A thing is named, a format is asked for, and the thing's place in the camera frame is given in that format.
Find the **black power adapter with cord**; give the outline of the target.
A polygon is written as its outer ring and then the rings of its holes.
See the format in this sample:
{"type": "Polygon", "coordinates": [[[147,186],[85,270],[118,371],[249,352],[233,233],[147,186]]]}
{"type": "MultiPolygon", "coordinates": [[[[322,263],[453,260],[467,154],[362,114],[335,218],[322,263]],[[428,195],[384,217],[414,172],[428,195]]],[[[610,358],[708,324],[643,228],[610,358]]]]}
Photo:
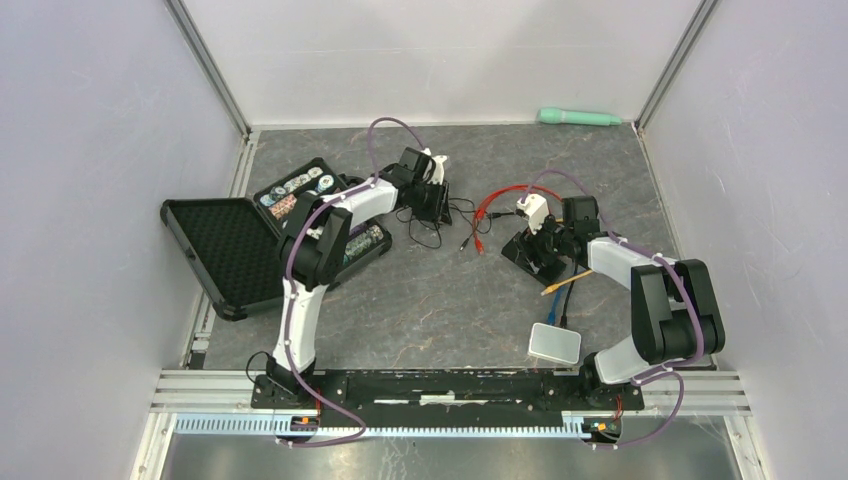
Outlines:
{"type": "MultiPolygon", "coordinates": [[[[482,237],[491,232],[496,220],[516,216],[516,213],[511,211],[490,212],[484,209],[479,212],[478,204],[465,197],[449,197],[444,207],[450,217],[456,214],[460,222],[469,228],[469,232],[459,243],[460,251],[471,245],[477,248],[478,244],[482,244],[482,237]]],[[[449,227],[447,220],[419,219],[411,212],[410,207],[402,208],[394,216],[401,225],[406,226],[407,237],[415,244],[429,250],[438,250],[443,246],[442,228],[449,227]]]]}

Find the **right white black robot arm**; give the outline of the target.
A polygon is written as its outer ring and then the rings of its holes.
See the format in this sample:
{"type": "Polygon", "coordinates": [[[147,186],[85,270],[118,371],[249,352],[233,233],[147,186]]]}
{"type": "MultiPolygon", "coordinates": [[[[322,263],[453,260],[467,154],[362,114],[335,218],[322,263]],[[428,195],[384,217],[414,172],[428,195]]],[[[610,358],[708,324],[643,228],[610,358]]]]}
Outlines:
{"type": "Polygon", "coordinates": [[[726,333],[703,261],[668,259],[603,230],[592,196],[569,197],[562,206],[558,221],[540,195],[517,201],[527,222],[518,239],[531,259],[547,267],[567,257],[630,293],[629,336],[581,366],[577,392],[585,405],[602,408],[617,396],[617,384],[642,384],[723,350],[726,333]]]}

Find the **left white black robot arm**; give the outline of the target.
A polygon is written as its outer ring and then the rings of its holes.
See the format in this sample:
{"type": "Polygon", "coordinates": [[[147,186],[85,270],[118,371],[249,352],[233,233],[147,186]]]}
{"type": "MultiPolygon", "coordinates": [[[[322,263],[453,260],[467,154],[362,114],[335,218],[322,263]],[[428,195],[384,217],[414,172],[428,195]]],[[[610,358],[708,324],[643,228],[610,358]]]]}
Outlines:
{"type": "Polygon", "coordinates": [[[425,222],[442,220],[449,184],[448,157],[407,148],[400,160],[362,183],[330,195],[303,194],[287,217],[281,244],[283,309],[276,346],[266,364],[269,381],[290,407],[314,394],[309,376],[323,296],[342,270],[353,227],[407,209],[425,222]]]}

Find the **black network switch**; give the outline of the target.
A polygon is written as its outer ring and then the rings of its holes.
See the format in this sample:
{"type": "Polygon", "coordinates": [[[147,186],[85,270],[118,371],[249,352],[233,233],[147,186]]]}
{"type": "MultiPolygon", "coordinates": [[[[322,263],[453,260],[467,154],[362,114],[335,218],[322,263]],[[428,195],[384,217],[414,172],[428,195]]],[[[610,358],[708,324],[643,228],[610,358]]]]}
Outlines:
{"type": "Polygon", "coordinates": [[[501,255],[543,285],[554,284],[566,270],[566,263],[544,252],[529,230],[516,233],[503,246],[501,255]]]}

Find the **white plastic box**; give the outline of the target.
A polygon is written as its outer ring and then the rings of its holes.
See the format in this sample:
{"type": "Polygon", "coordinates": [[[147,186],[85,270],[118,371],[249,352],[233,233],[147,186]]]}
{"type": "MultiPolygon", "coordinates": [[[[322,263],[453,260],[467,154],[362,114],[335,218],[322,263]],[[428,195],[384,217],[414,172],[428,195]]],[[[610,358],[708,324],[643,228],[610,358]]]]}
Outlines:
{"type": "Polygon", "coordinates": [[[562,365],[580,361],[582,336],[572,330],[545,323],[534,323],[528,341],[527,355],[562,365]]]}

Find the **black poker chip case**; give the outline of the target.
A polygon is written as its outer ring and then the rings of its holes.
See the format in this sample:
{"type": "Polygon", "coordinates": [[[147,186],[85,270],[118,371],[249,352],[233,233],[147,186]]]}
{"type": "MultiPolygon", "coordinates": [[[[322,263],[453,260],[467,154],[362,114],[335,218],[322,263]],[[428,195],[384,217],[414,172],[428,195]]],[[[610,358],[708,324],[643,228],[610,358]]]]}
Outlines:
{"type": "Polygon", "coordinates": [[[304,193],[328,195],[361,183],[316,157],[249,198],[169,199],[160,218],[174,236],[217,316],[239,321],[282,304],[277,247],[304,193]]]}

